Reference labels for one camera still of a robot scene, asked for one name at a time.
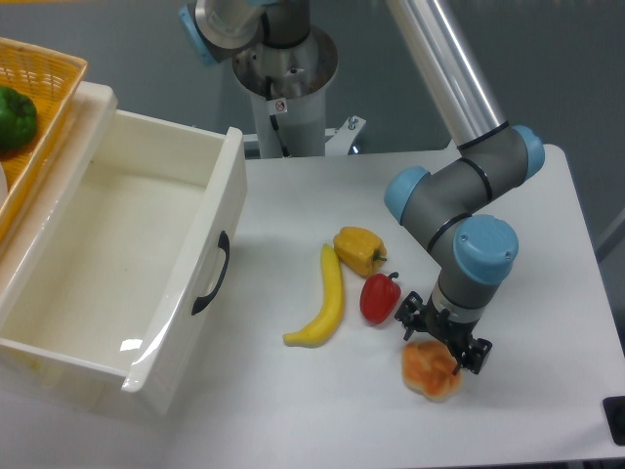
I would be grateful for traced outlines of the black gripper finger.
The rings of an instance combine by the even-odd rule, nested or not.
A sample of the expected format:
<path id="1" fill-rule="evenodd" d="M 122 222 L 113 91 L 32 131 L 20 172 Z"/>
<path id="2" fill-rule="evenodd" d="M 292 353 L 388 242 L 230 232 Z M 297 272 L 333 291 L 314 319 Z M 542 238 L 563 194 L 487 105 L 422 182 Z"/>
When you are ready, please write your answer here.
<path id="1" fill-rule="evenodd" d="M 452 371 L 457 375 L 461 369 L 467 369 L 473 374 L 479 374 L 486 363 L 492 343 L 486 339 L 468 336 L 459 343 L 451 345 L 451 355 L 456 360 Z"/>
<path id="2" fill-rule="evenodd" d="M 424 331 L 424 320 L 421 316 L 423 310 L 423 299 L 416 291 L 411 291 L 396 309 L 394 319 L 404 329 L 404 341 L 408 341 L 415 332 Z"/>

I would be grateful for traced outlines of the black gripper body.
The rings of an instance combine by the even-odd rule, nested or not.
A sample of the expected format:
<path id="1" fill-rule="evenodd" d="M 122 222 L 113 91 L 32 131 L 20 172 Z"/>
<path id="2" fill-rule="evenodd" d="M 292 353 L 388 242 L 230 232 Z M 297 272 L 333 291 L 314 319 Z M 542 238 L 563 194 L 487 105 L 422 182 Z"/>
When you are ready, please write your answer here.
<path id="1" fill-rule="evenodd" d="M 425 309 L 427 331 L 445 344 L 457 360 L 472 360 L 473 329 L 481 317 L 481 308 L 467 309 L 447 299 L 435 287 Z"/>

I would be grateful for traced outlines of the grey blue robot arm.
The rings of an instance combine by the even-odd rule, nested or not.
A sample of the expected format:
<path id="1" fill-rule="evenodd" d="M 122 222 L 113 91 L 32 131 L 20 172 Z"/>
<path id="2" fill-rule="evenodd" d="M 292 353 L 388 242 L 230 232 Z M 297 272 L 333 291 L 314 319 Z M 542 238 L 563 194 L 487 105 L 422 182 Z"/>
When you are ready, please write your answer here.
<path id="1" fill-rule="evenodd" d="M 307 1 L 193 1 L 179 12 L 204 63 L 231 62 L 263 157 L 327 151 L 324 93 L 338 55 L 310 10 Z M 388 210 L 440 268 L 429 299 L 410 294 L 396 318 L 479 373 L 492 345 L 473 331 L 519 251 L 515 231 L 483 208 L 534 176 L 545 151 L 532 130 L 508 123 L 445 2 L 392 1 L 389 10 L 459 152 L 436 173 L 412 167 L 386 188 Z"/>

